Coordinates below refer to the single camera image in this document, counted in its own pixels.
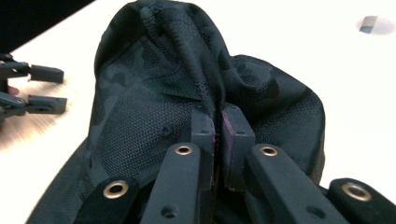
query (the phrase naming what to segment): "table surface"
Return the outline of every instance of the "table surface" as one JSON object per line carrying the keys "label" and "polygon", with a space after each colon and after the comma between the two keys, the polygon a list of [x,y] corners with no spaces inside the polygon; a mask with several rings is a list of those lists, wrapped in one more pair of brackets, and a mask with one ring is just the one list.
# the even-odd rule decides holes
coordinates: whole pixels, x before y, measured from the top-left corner
{"label": "table surface", "polygon": [[[232,55],[261,58],[315,91],[326,111],[321,186],[359,179],[396,203],[396,18],[391,1],[192,1],[219,27]],[[0,223],[22,223],[87,136],[93,59],[127,1],[98,0],[12,52],[64,70],[64,84],[11,79],[27,94],[68,98],[61,116],[27,115],[0,126]],[[379,16],[374,34],[359,32]]]}

